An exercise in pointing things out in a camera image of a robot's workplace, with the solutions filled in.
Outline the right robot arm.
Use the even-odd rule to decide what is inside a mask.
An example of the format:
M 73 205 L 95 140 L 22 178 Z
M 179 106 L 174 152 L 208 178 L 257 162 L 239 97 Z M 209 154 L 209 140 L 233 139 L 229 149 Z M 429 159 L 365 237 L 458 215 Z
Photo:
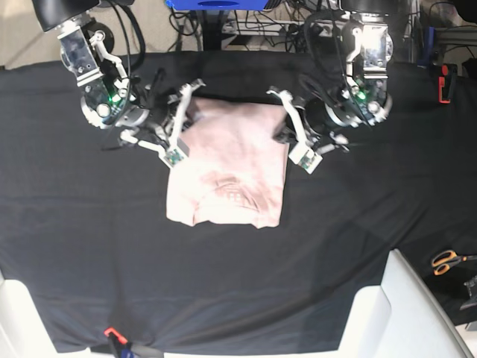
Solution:
M 80 107 L 88 123 L 119 132 L 119 146 L 145 148 L 157 153 L 170 169 L 189 156 L 180 138 L 193 93 L 203 87 L 198 78 L 176 92 L 157 97 L 163 79 L 159 69 L 146 87 L 133 72 L 131 59 L 113 54 L 114 36 L 89 12 L 98 1 L 34 1 L 44 31 L 56 30 L 63 65 L 75 76 Z

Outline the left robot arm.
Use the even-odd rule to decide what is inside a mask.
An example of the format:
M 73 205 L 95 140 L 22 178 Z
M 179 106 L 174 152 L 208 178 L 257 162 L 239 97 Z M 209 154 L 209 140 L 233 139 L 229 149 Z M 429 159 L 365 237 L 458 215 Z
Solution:
M 288 114 L 274 139 L 292 145 L 289 159 L 307 173 L 313 173 L 325 154 L 349 150 L 341 129 L 371 127 L 388 118 L 393 100 L 387 90 L 387 66 L 394 44 L 385 17 L 390 12 L 381 1 L 339 1 L 311 13 L 302 25 L 306 48 L 324 72 L 312 37 L 329 31 L 338 62 L 333 87 L 301 74 L 298 81 L 311 95 L 309 100 L 276 87 L 267 91 Z

